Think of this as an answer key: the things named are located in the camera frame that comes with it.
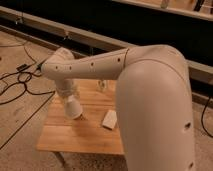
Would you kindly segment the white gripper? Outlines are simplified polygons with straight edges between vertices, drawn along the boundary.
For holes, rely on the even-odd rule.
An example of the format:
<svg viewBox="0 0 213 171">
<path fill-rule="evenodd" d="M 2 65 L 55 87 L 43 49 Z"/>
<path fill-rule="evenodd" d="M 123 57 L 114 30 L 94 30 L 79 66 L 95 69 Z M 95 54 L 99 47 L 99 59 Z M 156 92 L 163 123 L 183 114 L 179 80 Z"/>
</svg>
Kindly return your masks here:
<svg viewBox="0 0 213 171">
<path fill-rule="evenodd" d="M 83 113 L 83 108 L 74 95 L 63 99 L 65 114 L 72 120 L 79 118 Z"/>
</svg>

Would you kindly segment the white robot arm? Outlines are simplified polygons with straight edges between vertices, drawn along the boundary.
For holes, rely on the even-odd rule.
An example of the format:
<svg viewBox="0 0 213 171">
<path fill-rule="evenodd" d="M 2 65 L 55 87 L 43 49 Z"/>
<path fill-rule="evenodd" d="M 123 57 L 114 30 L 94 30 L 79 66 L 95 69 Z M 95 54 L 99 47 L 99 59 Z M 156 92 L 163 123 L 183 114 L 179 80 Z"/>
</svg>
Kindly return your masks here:
<svg viewBox="0 0 213 171">
<path fill-rule="evenodd" d="M 70 79 L 115 80 L 128 171 L 196 171 L 189 69 L 168 45 L 135 46 L 76 59 L 59 48 L 42 74 L 68 91 Z"/>
</svg>

